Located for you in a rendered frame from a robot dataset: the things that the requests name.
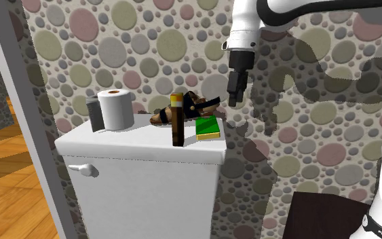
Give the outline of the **grey upright block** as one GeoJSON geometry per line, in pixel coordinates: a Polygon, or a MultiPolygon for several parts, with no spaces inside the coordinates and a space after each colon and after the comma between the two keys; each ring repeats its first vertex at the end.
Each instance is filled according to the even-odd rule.
{"type": "Polygon", "coordinates": [[[104,120],[102,111],[97,95],[89,96],[86,98],[86,106],[88,108],[88,115],[92,126],[92,131],[96,132],[104,129],[104,120]]]}

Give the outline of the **white toilet paper roll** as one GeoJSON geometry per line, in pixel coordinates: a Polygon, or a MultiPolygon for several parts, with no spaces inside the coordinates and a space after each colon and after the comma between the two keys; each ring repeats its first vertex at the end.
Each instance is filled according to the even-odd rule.
{"type": "Polygon", "coordinates": [[[125,130],[134,125],[131,92],[123,89],[104,90],[97,94],[104,128],[125,130]]]}

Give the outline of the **green sponge with yellow base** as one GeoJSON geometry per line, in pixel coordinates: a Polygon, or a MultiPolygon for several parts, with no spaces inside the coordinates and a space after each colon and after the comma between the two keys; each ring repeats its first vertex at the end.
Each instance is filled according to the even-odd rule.
{"type": "Polygon", "coordinates": [[[199,117],[195,121],[195,134],[197,140],[217,139],[221,137],[220,128],[214,115],[199,117]]]}

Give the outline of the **white door frame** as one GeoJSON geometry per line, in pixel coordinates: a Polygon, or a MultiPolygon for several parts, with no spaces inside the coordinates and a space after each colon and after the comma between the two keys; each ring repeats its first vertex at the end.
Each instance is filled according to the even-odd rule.
{"type": "Polygon", "coordinates": [[[77,239],[52,150],[5,0],[0,0],[0,72],[60,239],[77,239]]]}

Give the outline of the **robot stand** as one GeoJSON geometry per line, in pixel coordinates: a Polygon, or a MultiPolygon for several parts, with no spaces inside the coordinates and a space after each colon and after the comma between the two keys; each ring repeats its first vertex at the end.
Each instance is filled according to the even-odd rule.
{"type": "Polygon", "coordinates": [[[333,194],[296,191],[282,239],[349,239],[369,208],[333,194]]]}

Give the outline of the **brown stick with yellow top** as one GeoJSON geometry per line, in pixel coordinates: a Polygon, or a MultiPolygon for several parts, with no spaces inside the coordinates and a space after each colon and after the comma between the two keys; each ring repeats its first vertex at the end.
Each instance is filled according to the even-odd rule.
{"type": "Polygon", "coordinates": [[[170,95],[170,110],[172,112],[172,144],[175,147],[184,145],[184,112],[183,93],[170,95]]]}

